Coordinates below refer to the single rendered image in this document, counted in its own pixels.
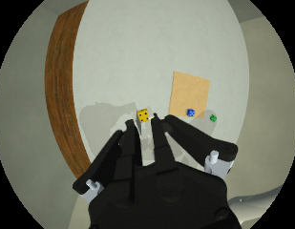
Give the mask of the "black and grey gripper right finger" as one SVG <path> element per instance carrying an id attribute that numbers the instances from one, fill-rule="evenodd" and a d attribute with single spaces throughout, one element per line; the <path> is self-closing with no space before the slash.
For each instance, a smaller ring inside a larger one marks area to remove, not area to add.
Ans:
<path id="1" fill-rule="evenodd" d="M 238 152 L 236 144 L 215 139 L 172 114 L 159 120 L 151 106 L 147 106 L 147 112 L 155 148 L 158 193 L 164 201 L 178 201 L 184 194 L 183 180 L 165 133 L 204 167 L 206 173 L 225 179 Z"/>

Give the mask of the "tan square mat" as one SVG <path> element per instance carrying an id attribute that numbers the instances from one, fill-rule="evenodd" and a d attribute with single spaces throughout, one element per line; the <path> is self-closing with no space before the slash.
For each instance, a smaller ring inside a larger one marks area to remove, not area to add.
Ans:
<path id="1" fill-rule="evenodd" d="M 204 117 L 210 80 L 187 73 L 174 72 L 169 115 Z M 187 109 L 195 110 L 188 116 Z"/>

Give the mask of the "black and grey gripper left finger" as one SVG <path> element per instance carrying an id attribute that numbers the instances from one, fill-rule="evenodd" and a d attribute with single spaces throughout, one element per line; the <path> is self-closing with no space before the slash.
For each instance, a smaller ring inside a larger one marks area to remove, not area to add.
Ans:
<path id="1" fill-rule="evenodd" d="M 126 131 L 115 131 L 88 170 L 73 184 L 73 189 L 89 203 L 112 180 L 108 195 L 110 202 L 123 209 L 135 203 L 135 166 L 143 166 L 137 110 L 125 125 Z"/>

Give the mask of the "yellow die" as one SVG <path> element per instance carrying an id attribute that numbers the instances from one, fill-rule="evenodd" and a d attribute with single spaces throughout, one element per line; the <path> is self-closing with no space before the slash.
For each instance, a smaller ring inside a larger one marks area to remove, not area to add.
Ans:
<path id="1" fill-rule="evenodd" d="M 138 115 L 140 123 L 149 120 L 147 108 L 137 111 L 137 115 Z"/>

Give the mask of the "blue die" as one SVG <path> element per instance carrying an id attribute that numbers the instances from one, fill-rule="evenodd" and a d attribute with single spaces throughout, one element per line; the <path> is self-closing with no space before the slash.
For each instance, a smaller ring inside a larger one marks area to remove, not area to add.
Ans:
<path id="1" fill-rule="evenodd" d="M 194 116 L 195 111 L 193 109 L 187 109 L 187 115 L 188 116 Z"/>

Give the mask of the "green die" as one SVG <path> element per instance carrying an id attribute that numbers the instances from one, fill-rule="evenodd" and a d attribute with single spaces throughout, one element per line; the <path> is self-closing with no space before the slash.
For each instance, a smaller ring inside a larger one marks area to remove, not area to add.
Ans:
<path id="1" fill-rule="evenodd" d="M 214 115 L 211 115 L 210 119 L 215 122 L 217 118 Z"/>

